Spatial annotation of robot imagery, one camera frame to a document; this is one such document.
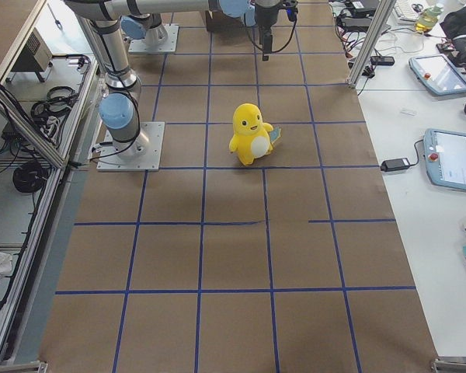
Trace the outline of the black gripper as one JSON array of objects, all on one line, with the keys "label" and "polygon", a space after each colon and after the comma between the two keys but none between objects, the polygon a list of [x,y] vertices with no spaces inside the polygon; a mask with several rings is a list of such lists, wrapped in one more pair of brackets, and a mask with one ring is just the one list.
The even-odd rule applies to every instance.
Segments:
[{"label": "black gripper", "polygon": [[273,35],[270,27],[276,24],[280,9],[279,0],[255,0],[255,19],[259,26],[259,42],[262,61],[268,61],[273,53]]}]

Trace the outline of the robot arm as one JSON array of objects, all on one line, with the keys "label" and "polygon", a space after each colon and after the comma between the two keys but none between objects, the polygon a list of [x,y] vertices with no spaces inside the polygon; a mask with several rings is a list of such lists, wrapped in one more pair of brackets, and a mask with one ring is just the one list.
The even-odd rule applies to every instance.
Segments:
[{"label": "robot arm", "polygon": [[120,25],[132,40],[143,40],[146,44],[160,44],[168,39],[168,33],[162,25],[159,13],[142,16],[122,16]]},{"label": "robot arm", "polygon": [[115,92],[140,90],[140,81],[130,66],[123,44],[121,26],[131,21],[144,30],[159,26],[167,12],[222,12],[240,18],[246,26],[257,25],[261,51],[273,53],[272,27],[282,1],[66,1],[78,20],[88,23],[85,35],[94,48],[97,61],[106,70],[106,84]]}]

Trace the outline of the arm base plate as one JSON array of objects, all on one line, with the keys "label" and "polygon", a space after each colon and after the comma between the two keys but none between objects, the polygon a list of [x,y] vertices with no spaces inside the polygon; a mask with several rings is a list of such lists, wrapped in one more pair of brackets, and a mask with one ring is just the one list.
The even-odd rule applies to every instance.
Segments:
[{"label": "arm base plate", "polygon": [[164,139],[164,122],[142,122],[136,141],[127,148],[114,142],[108,130],[104,141],[111,145],[103,147],[97,163],[100,172],[158,171]]},{"label": "arm base plate", "polygon": [[161,24],[154,28],[130,31],[130,54],[167,54],[175,53],[179,25]]}]

